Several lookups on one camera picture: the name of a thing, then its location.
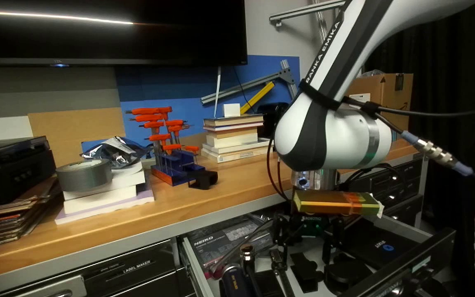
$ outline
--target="wooden workbench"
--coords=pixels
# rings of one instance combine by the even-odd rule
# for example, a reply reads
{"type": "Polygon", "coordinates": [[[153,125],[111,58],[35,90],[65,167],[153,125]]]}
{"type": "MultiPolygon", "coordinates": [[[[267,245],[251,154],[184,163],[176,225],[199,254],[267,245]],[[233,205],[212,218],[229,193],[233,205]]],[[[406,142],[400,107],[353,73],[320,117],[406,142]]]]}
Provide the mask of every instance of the wooden workbench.
{"type": "MultiPolygon", "coordinates": [[[[405,141],[396,141],[387,160],[414,152],[416,150],[405,141]]],[[[272,156],[273,176],[276,173],[275,160],[272,156]]],[[[54,222],[58,208],[47,215],[30,235],[0,245],[0,274],[275,194],[266,173],[265,156],[221,164],[202,157],[198,161],[219,174],[217,185],[210,190],[191,189],[186,184],[171,187],[151,177],[154,203],[60,226],[54,222]]],[[[290,173],[283,164],[281,180],[284,190],[290,188],[290,173]]]]}

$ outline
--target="television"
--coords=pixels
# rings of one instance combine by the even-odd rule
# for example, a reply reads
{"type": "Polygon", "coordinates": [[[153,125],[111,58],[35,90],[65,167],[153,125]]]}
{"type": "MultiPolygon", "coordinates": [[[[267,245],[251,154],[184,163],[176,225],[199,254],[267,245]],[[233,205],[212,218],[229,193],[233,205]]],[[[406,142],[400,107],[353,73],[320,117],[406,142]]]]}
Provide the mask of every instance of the television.
{"type": "Polygon", "coordinates": [[[244,0],[0,0],[0,65],[246,63],[244,0]]]}

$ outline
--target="open drawer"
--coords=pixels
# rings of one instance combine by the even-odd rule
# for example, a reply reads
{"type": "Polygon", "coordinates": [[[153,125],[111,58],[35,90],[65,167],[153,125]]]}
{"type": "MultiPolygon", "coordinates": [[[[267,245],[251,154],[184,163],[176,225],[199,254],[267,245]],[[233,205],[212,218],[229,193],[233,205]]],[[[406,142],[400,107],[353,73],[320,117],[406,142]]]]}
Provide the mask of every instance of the open drawer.
{"type": "MultiPolygon", "coordinates": [[[[407,224],[404,224],[400,221],[394,220],[392,218],[384,216],[381,219],[375,219],[374,221],[375,226],[391,231],[393,233],[400,234],[408,239],[414,240],[418,243],[421,243],[427,240],[430,237],[430,234],[411,227],[407,224]]],[[[205,274],[203,269],[194,254],[194,250],[192,248],[192,244],[186,238],[186,236],[182,237],[181,243],[179,243],[179,254],[185,264],[188,272],[190,274],[190,278],[193,282],[196,294],[198,297],[219,297],[219,283],[218,280],[213,280],[210,278],[207,280],[205,278],[205,274]]],[[[290,253],[293,252],[303,252],[305,256],[312,261],[318,263],[318,269],[323,271],[324,266],[320,265],[322,263],[322,242],[321,239],[315,238],[306,238],[304,240],[304,245],[301,246],[294,246],[290,247],[290,253]]],[[[288,265],[292,265],[292,260],[288,259],[288,265]]],[[[268,257],[257,257],[256,258],[256,271],[264,271],[271,269],[271,260],[268,257]]],[[[325,286],[324,282],[318,283],[318,291],[306,293],[304,294],[294,274],[292,274],[291,269],[287,270],[287,276],[289,278],[289,282],[291,283],[292,289],[294,291],[294,295],[297,297],[335,297],[333,293],[331,293],[325,286]]],[[[280,277],[277,276],[277,280],[280,283],[280,286],[283,288],[281,284],[280,277]]]]}

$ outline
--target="metal connector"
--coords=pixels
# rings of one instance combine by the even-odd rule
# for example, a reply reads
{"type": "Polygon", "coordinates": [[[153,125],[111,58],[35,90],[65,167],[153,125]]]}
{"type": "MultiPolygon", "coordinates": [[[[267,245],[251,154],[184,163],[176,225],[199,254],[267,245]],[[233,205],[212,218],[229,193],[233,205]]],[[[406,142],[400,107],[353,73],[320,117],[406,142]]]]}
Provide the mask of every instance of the metal connector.
{"type": "Polygon", "coordinates": [[[445,167],[454,168],[456,163],[458,163],[458,160],[454,158],[452,154],[438,147],[431,141],[419,138],[413,146],[428,158],[435,160],[435,162],[445,167]]]}

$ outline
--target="silver duct tape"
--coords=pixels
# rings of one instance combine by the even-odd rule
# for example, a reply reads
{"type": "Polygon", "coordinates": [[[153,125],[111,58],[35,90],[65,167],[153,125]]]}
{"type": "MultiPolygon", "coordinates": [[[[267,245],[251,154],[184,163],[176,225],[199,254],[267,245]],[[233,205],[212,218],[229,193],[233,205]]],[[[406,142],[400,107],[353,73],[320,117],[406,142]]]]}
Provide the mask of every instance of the silver duct tape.
{"type": "Polygon", "coordinates": [[[85,191],[107,184],[113,179],[111,161],[86,160],[56,168],[64,191],[85,191]]]}

